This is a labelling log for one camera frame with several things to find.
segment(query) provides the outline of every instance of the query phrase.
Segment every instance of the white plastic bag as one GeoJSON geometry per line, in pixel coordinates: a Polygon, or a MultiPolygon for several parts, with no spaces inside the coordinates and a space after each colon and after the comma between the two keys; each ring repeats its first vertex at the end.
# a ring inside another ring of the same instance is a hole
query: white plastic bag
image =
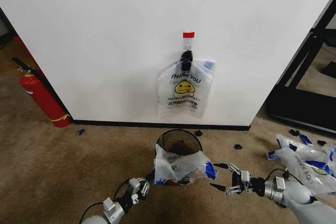
{"type": "Polygon", "coordinates": [[[189,71],[182,71],[182,61],[160,73],[159,116],[187,113],[202,118],[214,79],[214,62],[193,60],[189,71]]]}
{"type": "Polygon", "coordinates": [[[158,144],[155,145],[155,150],[155,184],[164,184],[167,180],[190,183],[199,177],[211,180],[216,178],[217,171],[202,151],[179,156],[165,151],[158,144]]]}
{"type": "Polygon", "coordinates": [[[281,149],[267,153],[268,160],[280,159],[288,171],[307,186],[312,195],[335,202],[336,198],[331,197],[336,192],[333,173],[336,170],[335,148],[326,145],[319,150],[280,134],[277,135],[277,141],[281,149]]]}
{"type": "Polygon", "coordinates": [[[281,159],[288,171],[307,186],[313,195],[328,194],[336,191],[336,178],[328,174],[318,173],[318,170],[314,170],[313,167],[307,165],[300,155],[292,149],[285,147],[276,150],[269,159],[273,160],[274,157],[281,159]]]}

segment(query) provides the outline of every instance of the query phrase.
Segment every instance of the black hook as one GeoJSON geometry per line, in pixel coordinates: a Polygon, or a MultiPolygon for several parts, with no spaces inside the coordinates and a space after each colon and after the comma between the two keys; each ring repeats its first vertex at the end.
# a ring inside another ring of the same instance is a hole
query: black hook
{"type": "Polygon", "coordinates": [[[191,62],[193,61],[193,53],[190,50],[187,50],[182,54],[180,61],[182,61],[182,71],[190,71],[191,62]]]}

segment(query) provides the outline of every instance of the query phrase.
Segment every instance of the black cable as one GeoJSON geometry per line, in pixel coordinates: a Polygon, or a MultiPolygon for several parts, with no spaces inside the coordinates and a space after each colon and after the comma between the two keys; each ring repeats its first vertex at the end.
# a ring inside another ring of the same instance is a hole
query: black cable
{"type": "Polygon", "coordinates": [[[264,179],[264,182],[266,182],[266,181],[269,179],[269,177],[272,175],[272,173],[275,172],[276,170],[281,170],[281,171],[283,171],[283,172],[289,174],[289,175],[292,176],[294,179],[296,179],[301,185],[304,186],[304,184],[303,184],[297,177],[295,177],[292,173],[290,173],[290,172],[287,171],[287,170],[281,169],[281,168],[275,168],[274,170],[272,170],[272,172],[270,172],[269,175],[264,179]]]}
{"type": "Polygon", "coordinates": [[[81,223],[83,222],[83,219],[84,219],[84,216],[85,216],[86,212],[87,212],[91,207],[94,207],[94,206],[97,206],[97,205],[103,205],[103,202],[97,202],[97,203],[94,203],[94,204],[92,204],[91,206],[89,206],[87,209],[85,209],[85,211],[84,211],[82,217],[81,217],[80,220],[79,220],[79,224],[81,224],[81,223]]]}
{"type": "Polygon", "coordinates": [[[117,193],[119,192],[120,188],[121,188],[123,185],[127,184],[128,181],[130,181],[130,180],[127,178],[123,183],[120,184],[120,186],[118,187],[118,189],[115,191],[115,194],[114,194],[114,197],[113,197],[113,201],[116,200],[117,193]]]}

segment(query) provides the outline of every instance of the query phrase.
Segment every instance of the fire extinguisher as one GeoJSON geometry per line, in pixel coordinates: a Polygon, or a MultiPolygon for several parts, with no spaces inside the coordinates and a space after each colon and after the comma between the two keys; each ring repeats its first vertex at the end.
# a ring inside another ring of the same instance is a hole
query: fire extinguisher
{"type": "Polygon", "coordinates": [[[70,124],[69,114],[62,109],[46,86],[50,85],[43,73],[25,65],[17,58],[13,60],[27,73],[20,78],[20,84],[34,99],[43,112],[49,117],[56,127],[65,127],[70,124]]]}

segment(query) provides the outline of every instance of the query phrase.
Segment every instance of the smiley face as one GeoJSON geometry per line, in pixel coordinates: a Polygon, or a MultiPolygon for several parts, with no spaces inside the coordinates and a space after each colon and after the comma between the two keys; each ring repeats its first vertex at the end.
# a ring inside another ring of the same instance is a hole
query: smiley face
{"type": "Polygon", "coordinates": [[[175,92],[178,94],[194,93],[195,88],[190,82],[181,81],[176,85],[175,92]]]}

